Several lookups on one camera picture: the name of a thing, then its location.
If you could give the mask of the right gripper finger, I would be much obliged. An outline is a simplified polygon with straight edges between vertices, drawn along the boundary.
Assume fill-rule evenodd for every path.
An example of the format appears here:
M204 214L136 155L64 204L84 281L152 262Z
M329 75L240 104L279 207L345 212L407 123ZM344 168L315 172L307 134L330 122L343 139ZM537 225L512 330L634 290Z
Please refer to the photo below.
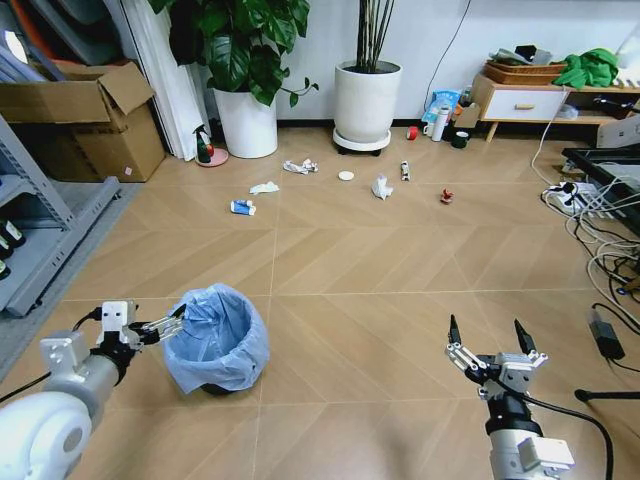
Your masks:
M483 363L462 344L460 329L454 314L450 315L445 353L454 366L467 378L482 377Z
M539 368L548 360L548 355L538 351L533 337L526 331L518 319L514 320L514 327L522 353L528 358L534 368Z

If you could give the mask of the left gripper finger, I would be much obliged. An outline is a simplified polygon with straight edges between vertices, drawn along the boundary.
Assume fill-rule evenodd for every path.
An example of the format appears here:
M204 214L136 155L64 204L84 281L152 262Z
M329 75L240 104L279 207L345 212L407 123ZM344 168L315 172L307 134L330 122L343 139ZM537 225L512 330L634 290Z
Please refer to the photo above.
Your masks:
M183 319L187 306L185 304L175 308L169 315L152 322L136 322L136 332L150 332L151 334L176 334L183 329Z
M182 332L181 327L170 327L168 329L141 329L140 341L143 344L157 344L161 343L169 338L176 336Z

